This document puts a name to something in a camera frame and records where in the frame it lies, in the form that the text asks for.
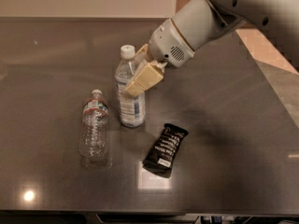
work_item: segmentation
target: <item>plastic bottle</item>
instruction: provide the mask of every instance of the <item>plastic bottle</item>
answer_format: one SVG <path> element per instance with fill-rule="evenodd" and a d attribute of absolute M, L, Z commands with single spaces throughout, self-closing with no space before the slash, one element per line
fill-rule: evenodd
<path fill-rule="evenodd" d="M 131 45 L 122 46 L 121 62 L 116 69 L 115 79 L 121 123 L 130 128 L 141 125 L 146 114 L 144 92 L 135 98 L 123 92 L 125 85 L 134 75 L 138 65 L 138 61 L 135 60 L 135 47 Z"/>
<path fill-rule="evenodd" d="M 108 143 L 108 108 L 107 101 L 99 90 L 94 90 L 84 103 L 82 131 L 79 152 L 86 158 L 104 158 Z"/>

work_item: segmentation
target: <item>bottle label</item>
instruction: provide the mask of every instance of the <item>bottle label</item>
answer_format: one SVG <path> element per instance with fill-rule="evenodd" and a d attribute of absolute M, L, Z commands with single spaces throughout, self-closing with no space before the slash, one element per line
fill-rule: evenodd
<path fill-rule="evenodd" d="M 88 100 L 86 105 L 83 108 L 83 115 L 90 113 L 91 111 L 98 110 L 98 111 L 104 111 L 108 113 L 108 108 L 106 104 L 104 104 L 101 100 Z"/>
<path fill-rule="evenodd" d="M 117 93 L 120 102 L 121 121 L 126 125 L 135 126 L 141 124 L 145 117 L 145 95 L 144 93 L 135 98 L 123 94 L 126 82 L 117 82 Z"/>

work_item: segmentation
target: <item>water bottle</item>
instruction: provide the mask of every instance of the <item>water bottle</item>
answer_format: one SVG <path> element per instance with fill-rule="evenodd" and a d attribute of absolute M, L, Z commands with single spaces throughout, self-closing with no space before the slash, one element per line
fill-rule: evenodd
<path fill-rule="evenodd" d="M 144 92 L 135 98 L 124 93 L 124 88 L 134 75 L 138 65 L 139 62 L 135 59 L 135 47 L 131 45 L 122 46 L 121 62 L 116 69 L 115 79 L 121 123 L 130 128 L 141 125 L 146 114 Z"/>
<path fill-rule="evenodd" d="M 88 159 L 104 158 L 107 154 L 108 108 L 99 90 L 94 90 L 84 103 L 79 152 Z"/>

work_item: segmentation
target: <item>table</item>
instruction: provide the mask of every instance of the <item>table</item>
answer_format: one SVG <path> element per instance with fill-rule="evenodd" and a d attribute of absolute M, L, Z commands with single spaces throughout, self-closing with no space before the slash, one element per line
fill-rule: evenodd
<path fill-rule="evenodd" d="M 146 94 L 144 125 L 120 125 L 120 47 L 141 47 L 160 22 L 0 23 L 0 210 L 298 215 L 298 127 L 236 33 L 167 69 Z M 93 89 L 109 104 L 100 165 L 78 154 Z M 166 122 L 189 131 L 170 177 L 141 166 Z"/>

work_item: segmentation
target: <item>white bottle cap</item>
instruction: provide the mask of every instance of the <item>white bottle cap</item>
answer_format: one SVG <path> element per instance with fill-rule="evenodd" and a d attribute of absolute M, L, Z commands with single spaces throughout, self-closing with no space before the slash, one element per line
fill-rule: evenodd
<path fill-rule="evenodd" d="M 135 47 L 131 45 L 124 45 L 121 47 L 121 58 L 130 60 L 135 57 Z"/>
<path fill-rule="evenodd" d="M 92 94 L 94 94 L 94 93 L 100 93 L 100 94 L 102 94 L 102 92 L 100 90 L 93 90 Z"/>

